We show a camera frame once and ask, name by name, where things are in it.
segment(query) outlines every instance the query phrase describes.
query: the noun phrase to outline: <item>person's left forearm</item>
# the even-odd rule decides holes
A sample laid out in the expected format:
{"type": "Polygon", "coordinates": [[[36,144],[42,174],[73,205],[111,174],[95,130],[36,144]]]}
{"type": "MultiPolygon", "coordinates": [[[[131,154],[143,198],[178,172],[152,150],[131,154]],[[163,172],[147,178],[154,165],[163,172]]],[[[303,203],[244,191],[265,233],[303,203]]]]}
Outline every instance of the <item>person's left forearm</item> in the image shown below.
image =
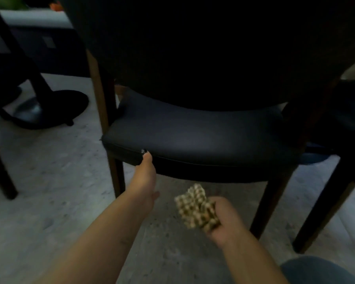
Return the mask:
{"type": "Polygon", "coordinates": [[[147,214],[137,196],[125,191],[40,283],[115,283],[147,214]]]}

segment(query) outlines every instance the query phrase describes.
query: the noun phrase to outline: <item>folded cloth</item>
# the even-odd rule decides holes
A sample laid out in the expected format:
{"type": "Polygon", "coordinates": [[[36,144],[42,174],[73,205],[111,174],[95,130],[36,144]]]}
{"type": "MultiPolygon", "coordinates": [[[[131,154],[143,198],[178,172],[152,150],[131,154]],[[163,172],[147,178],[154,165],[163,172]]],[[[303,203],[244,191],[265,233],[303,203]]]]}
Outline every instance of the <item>folded cloth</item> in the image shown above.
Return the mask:
{"type": "Polygon", "coordinates": [[[175,197],[176,207],[188,229],[199,227],[209,232],[220,225],[215,211],[215,202],[206,198],[203,187],[195,183],[188,191],[175,197]]]}

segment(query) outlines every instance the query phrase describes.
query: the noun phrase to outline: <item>person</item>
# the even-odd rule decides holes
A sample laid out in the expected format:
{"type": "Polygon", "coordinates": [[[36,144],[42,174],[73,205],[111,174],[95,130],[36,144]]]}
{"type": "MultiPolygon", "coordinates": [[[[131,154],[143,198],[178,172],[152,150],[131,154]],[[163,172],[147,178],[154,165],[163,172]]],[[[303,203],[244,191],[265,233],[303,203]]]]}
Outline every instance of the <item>person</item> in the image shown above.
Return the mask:
{"type": "MultiPolygon", "coordinates": [[[[159,197],[155,184],[156,171],[147,152],[135,167],[126,191],[99,215],[39,283],[115,283],[142,221],[159,197]]],[[[280,268],[246,229],[231,203],[223,197],[212,200],[221,225],[208,236],[222,250],[236,283],[355,284],[353,275],[321,258],[301,257],[280,268]]]]}

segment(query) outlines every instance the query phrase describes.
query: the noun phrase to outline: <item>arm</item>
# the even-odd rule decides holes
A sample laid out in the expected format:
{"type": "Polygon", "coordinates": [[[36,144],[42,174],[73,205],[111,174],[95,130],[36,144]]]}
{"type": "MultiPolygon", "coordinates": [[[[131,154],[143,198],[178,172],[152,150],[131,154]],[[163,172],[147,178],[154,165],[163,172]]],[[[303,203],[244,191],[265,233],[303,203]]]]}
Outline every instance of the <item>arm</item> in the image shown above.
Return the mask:
{"type": "Polygon", "coordinates": [[[156,172],[150,153],[127,190],[99,215],[40,283],[115,283],[154,200],[156,172]]]}
{"type": "Polygon", "coordinates": [[[231,203],[222,197],[212,197],[221,226],[210,238],[222,249],[236,283],[288,284],[269,253],[246,229],[231,203]]]}

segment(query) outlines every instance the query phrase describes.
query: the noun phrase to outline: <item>gray floor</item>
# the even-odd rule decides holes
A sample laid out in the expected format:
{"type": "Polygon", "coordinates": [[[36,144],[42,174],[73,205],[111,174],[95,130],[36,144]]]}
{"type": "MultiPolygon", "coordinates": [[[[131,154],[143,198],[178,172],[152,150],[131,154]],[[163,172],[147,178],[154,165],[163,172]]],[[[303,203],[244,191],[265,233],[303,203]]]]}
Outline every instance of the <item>gray floor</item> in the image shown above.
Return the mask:
{"type": "MultiPolygon", "coordinates": [[[[89,108],[72,127],[28,131],[0,119],[0,154],[20,194],[0,192],[0,283],[30,283],[71,245],[114,200],[90,79],[45,75],[53,89],[89,95],[89,108]]],[[[33,95],[29,83],[9,111],[33,95]]],[[[297,234],[338,159],[299,167],[261,238],[276,262],[297,257],[297,234]]],[[[133,167],[125,165],[126,180],[133,167]]],[[[161,197],[144,222],[118,283],[231,283],[218,249],[200,232],[184,228],[173,197],[190,181],[158,176],[161,197]]],[[[231,199],[251,224],[265,183],[203,183],[211,195],[231,199]]],[[[307,254],[355,274],[355,191],[307,254]]]]}

